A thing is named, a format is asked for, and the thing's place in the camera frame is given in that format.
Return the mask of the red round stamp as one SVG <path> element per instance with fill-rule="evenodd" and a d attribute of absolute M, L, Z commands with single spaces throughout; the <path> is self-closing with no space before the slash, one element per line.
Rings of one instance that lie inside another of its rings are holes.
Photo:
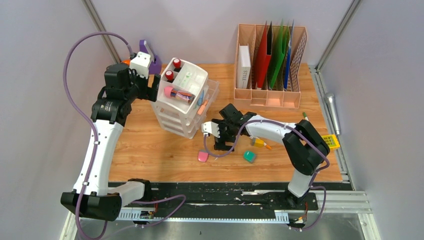
<path fill-rule="evenodd" d="M 173 67 L 174 67 L 174 72 L 179 73 L 181 68 L 182 68 L 182 62 L 179 58 L 174 58 L 172 61 Z"/>

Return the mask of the blue mini highlighter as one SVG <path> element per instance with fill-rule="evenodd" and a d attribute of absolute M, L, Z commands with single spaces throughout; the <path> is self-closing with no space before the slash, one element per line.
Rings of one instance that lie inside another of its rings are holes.
<path fill-rule="evenodd" d="M 198 100 L 196 102 L 197 106 L 201 106 L 204 102 L 205 90 L 202 90 L 199 94 Z"/>

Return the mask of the yellow mini highlighter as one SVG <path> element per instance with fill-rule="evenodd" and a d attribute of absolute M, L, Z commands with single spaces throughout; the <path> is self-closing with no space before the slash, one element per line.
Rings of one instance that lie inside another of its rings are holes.
<path fill-rule="evenodd" d="M 251 145 L 252 145 L 252 146 L 254 146 L 254 147 L 257 147 L 257 148 L 262 148 L 262 147 L 264 147 L 266 144 L 265 144 L 265 142 L 264 142 L 263 140 L 261 140 L 261 139 L 259 139 L 259 138 L 257 138 L 257 137 L 254 137 L 254 138 L 251 140 Z"/>

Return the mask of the blue folder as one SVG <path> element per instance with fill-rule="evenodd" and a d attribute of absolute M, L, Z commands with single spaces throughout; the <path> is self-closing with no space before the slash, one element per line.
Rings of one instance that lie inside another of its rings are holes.
<path fill-rule="evenodd" d="M 285 63 L 284 78 L 283 78 L 283 88 L 284 88 L 284 90 L 288 89 L 294 23 L 295 23 L 295 21 L 293 20 L 291 26 L 288 27 L 287 55 L 286 55 L 286 63 Z"/>

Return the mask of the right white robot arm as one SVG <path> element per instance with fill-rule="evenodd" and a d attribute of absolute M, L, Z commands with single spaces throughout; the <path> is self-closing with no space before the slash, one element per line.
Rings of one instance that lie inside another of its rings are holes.
<path fill-rule="evenodd" d="M 292 209 L 301 207 L 318 172 L 330 166 L 327 158 L 330 147 L 315 127 L 305 119 L 298 123 L 288 123 L 250 111 L 242 113 L 231 103 L 219 114 L 221 119 L 213 118 L 200 127 L 205 138 L 210 135 L 214 137 L 214 150 L 223 152 L 221 155 L 210 155 L 215 158 L 229 155 L 235 150 L 241 136 L 271 140 L 283 145 L 294 167 L 285 201 Z"/>

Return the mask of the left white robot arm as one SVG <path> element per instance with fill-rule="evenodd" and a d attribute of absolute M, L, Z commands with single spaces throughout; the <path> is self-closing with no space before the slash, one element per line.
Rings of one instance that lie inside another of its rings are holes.
<path fill-rule="evenodd" d="M 125 63 L 110 65 L 104 72 L 105 85 L 91 108 L 91 134 L 83 167 L 72 191 L 63 192 L 60 203 L 83 218 L 112 222 L 121 208 L 137 202 L 149 206 L 153 193 L 148 180 L 131 178 L 123 185 L 109 188 L 109 173 L 118 139 L 124 129 L 132 103 L 136 100 L 155 102 L 161 76 L 155 74 L 152 84 L 141 71 Z"/>

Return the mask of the teal eraser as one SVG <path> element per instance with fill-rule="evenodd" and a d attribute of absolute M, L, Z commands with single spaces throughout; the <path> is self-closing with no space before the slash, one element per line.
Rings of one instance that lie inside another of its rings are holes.
<path fill-rule="evenodd" d="M 257 158 L 257 155 L 252 151 L 247 150 L 243 153 L 243 159 L 250 164 L 253 164 L 256 158 Z"/>

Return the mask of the orange mini highlighter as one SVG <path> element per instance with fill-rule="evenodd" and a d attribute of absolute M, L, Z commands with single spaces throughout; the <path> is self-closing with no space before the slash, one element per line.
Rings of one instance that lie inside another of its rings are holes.
<path fill-rule="evenodd" d="M 199 116 L 201 116 L 205 112 L 208 103 L 209 103 L 209 100 L 208 99 L 205 99 L 203 101 L 203 103 L 200 105 L 200 107 L 199 107 L 199 109 L 197 111 L 197 114 Z"/>

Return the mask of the pink plastic file organizer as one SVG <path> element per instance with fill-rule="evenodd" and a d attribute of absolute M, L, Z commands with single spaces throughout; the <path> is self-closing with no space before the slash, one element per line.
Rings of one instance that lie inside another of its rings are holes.
<path fill-rule="evenodd" d="M 308 42 L 304 26 L 239 24 L 234 62 L 233 103 L 259 111 L 300 107 L 299 70 Z"/>

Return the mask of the pink eraser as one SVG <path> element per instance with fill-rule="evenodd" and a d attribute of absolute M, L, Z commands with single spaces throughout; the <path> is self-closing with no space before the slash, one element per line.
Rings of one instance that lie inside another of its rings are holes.
<path fill-rule="evenodd" d="M 204 150 L 200 150 L 197 154 L 197 160 L 201 163 L 206 163 L 209 158 L 209 153 Z"/>

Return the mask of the red black stamp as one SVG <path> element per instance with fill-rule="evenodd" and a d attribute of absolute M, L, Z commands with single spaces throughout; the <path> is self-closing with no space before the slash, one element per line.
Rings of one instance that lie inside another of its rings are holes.
<path fill-rule="evenodd" d="M 172 70 L 167 70 L 165 72 L 166 81 L 172 83 L 175 79 L 174 72 Z"/>

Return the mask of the green folder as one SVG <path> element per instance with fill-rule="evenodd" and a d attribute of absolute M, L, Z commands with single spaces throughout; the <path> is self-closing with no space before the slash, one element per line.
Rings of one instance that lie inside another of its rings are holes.
<path fill-rule="evenodd" d="M 290 28 L 282 20 L 280 25 L 272 26 L 271 58 L 267 69 L 267 89 L 284 89 L 283 72 L 287 61 L 290 42 Z"/>

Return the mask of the red folder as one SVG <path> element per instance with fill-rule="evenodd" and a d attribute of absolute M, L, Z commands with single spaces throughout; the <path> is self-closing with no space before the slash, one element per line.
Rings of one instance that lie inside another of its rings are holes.
<path fill-rule="evenodd" d="M 265 78 L 272 55 L 273 25 L 265 24 L 259 38 L 259 46 L 254 61 L 254 86 L 257 90 L 264 87 Z"/>

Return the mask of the white hardcover book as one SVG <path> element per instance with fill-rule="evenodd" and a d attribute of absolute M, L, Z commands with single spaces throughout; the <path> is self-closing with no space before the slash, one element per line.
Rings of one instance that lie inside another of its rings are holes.
<path fill-rule="evenodd" d="M 251 72 L 250 46 L 239 45 L 236 64 L 236 88 L 246 89 Z"/>

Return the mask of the pink highlighter pack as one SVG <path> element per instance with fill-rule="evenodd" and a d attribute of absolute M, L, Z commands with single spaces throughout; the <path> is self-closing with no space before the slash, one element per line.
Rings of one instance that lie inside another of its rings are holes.
<path fill-rule="evenodd" d="M 167 98 L 176 99 L 179 102 L 190 105 L 196 98 L 196 96 L 190 92 L 176 89 L 172 86 L 166 86 L 164 88 L 164 95 Z"/>

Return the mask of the white plastic drawer unit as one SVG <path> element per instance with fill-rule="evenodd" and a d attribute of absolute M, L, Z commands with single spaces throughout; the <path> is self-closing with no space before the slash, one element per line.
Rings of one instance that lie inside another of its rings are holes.
<path fill-rule="evenodd" d="M 160 75 L 157 100 L 151 104 L 160 127 L 192 139 L 220 92 L 200 66 L 174 57 Z"/>

